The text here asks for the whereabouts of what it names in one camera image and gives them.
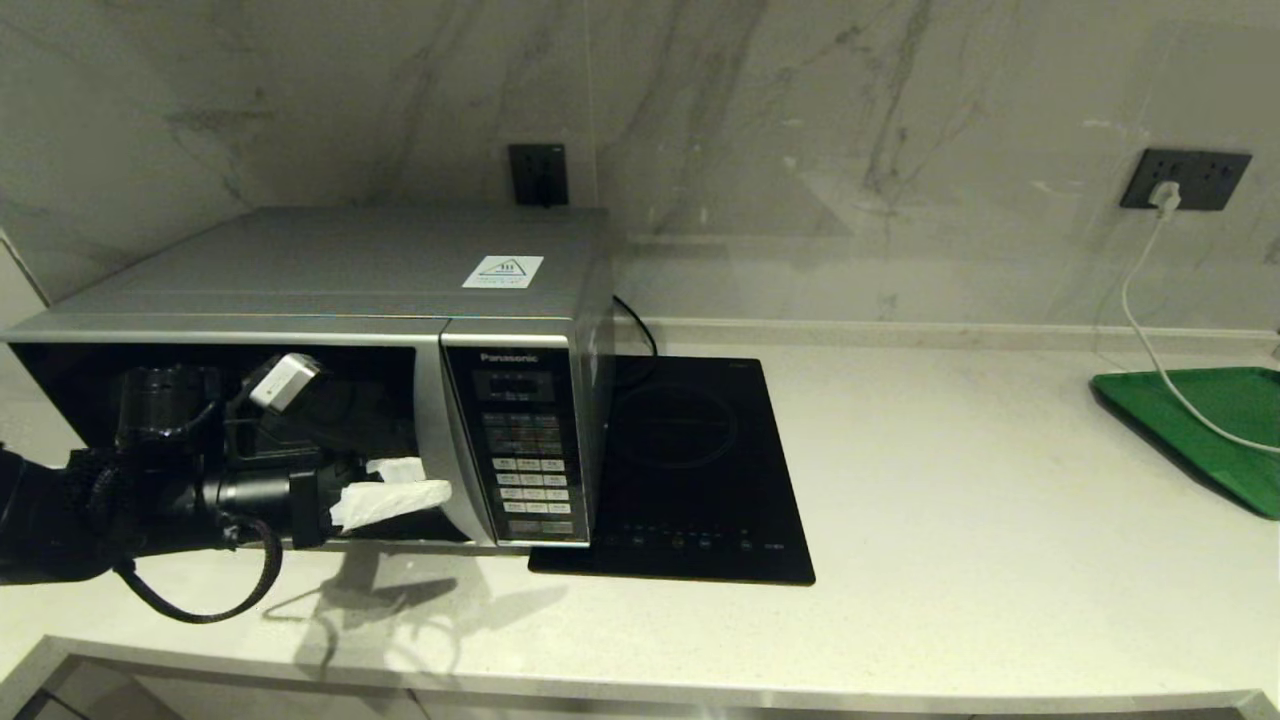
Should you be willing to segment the silver Panasonic microwave oven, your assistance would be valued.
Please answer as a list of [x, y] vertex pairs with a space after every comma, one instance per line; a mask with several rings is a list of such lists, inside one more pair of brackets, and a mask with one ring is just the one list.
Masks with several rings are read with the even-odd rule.
[[[17, 342], [410, 346], [438, 360], [493, 547], [586, 547], [614, 392], [600, 209], [268, 208], [0, 331]], [[488, 255], [544, 256], [526, 290], [465, 290]]]

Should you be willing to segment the small black wall socket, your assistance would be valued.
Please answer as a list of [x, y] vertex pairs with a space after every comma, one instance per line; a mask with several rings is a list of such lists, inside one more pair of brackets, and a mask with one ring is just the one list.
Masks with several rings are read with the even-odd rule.
[[570, 205], [563, 143], [511, 143], [507, 147], [515, 201], [521, 206]]

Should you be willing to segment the green plastic tray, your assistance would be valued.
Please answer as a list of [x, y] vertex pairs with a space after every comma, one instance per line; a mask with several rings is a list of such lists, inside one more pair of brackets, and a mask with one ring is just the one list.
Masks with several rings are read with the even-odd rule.
[[1280, 521], [1280, 370], [1094, 375], [1094, 401], [1202, 486]]

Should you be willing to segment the black induction cooktop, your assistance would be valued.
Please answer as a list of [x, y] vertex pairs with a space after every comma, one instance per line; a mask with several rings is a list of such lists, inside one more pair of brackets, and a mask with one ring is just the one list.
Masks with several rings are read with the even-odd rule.
[[625, 356], [591, 543], [540, 574], [809, 587], [817, 580], [760, 361]]

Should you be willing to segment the white warning sticker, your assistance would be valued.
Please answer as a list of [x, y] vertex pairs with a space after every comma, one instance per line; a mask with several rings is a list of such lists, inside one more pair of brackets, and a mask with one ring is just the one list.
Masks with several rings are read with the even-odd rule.
[[526, 290], [536, 277], [544, 256], [488, 255], [462, 283], [465, 290]]

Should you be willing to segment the wide black wall socket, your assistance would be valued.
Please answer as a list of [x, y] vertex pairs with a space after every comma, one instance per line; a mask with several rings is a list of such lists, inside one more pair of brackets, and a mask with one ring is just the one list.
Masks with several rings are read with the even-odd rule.
[[1147, 149], [1120, 196], [1119, 206], [1155, 210], [1155, 191], [1178, 184], [1180, 210], [1221, 211], [1229, 204], [1253, 155], [1189, 149]]

